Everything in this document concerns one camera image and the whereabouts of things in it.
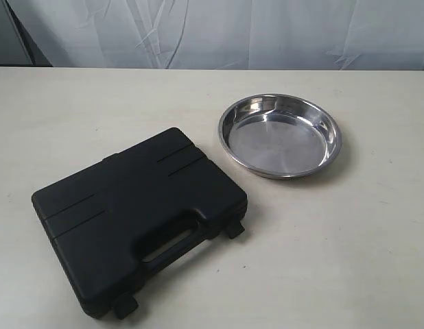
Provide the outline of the white backdrop curtain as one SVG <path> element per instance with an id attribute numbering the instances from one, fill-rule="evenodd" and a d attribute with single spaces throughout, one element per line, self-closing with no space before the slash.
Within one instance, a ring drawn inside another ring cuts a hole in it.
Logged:
<path id="1" fill-rule="evenodd" d="M 11 1 L 53 66 L 424 70 L 424 1 Z"/>

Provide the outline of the round stainless steel dish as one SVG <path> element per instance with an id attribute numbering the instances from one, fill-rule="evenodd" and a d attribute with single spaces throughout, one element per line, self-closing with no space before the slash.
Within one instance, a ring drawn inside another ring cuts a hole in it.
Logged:
<path id="1" fill-rule="evenodd" d="M 318 173 L 342 149 L 342 133 L 334 118 L 292 95 L 260 94 L 236 101 L 220 117 L 217 133 L 237 164 L 273 180 Z"/>

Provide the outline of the black plastic tool case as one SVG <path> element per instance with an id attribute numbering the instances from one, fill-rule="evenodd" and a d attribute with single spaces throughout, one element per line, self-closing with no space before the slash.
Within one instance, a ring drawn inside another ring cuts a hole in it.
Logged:
<path id="1" fill-rule="evenodd" d="M 248 198 L 172 127 L 34 192 L 32 204 L 82 310 L 123 319 L 151 277 L 221 232 L 240 235 Z"/>

